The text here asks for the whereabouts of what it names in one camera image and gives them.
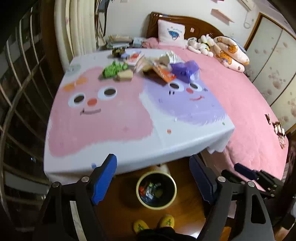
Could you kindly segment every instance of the pink blanket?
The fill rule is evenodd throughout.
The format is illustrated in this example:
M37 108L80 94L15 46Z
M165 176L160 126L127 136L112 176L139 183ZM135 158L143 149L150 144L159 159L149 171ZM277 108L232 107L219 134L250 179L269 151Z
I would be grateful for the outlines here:
M158 45L150 41L150 47L172 50L184 61L195 60L201 69L201 79L216 96L235 125L223 153L207 152L206 160L212 162L218 171L233 170L236 163L250 169L265 170L281 179L286 164L286 147L281 149L279 139L269 125L265 115L270 113L271 121L277 121L265 99L243 74L225 68L215 58L196 54L186 49Z

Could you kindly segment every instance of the white plush toy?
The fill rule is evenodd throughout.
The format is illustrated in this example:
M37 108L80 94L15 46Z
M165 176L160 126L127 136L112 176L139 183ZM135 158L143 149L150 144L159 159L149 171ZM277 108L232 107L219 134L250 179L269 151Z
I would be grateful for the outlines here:
M196 38L188 39L188 49L195 53L202 53L206 56L213 57L214 54L210 51L210 47L214 46L214 40L207 35L202 35L198 41Z

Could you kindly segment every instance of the wardrobe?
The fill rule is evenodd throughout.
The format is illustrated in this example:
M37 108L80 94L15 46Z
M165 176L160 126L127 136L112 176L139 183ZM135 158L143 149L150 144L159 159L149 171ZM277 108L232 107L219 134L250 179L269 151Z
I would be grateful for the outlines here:
M296 38L264 16L252 37L246 72L288 131L296 123Z

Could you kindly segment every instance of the black pants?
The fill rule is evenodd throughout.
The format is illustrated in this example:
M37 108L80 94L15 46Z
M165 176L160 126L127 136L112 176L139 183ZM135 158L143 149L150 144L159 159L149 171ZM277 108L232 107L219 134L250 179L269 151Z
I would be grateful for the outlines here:
M196 241L189 235L178 234L171 227L145 229L138 233L137 241Z

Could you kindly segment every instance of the pink cartoon monster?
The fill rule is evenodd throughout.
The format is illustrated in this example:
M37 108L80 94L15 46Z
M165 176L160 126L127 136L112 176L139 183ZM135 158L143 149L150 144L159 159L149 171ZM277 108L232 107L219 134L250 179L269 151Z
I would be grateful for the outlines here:
M101 67L85 71L60 87L50 115L49 150L62 157L98 142L140 140L150 136L152 121L139 99L142 78L131 82L99 80Z

